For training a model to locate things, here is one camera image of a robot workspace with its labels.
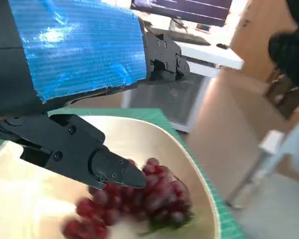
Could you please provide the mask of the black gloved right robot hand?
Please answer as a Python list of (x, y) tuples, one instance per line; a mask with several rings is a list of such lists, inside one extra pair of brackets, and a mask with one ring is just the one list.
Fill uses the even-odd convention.
[(276, 32), (268, 43), (270, 59), (299, 87), (299, 0), (286, 1), (289, 13), (298, 28), (293, 32)]

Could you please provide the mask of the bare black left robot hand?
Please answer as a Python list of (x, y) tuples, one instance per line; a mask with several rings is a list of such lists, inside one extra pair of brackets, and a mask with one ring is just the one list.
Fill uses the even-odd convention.
[(132, 11), (93, 0), (0, 0), (0, 139), (21, 159), (103, 189), (143, 188), (143, 173), (77, 115), (48, 115), (85, 98), (183, 80), (190, 67), (165, 34)]

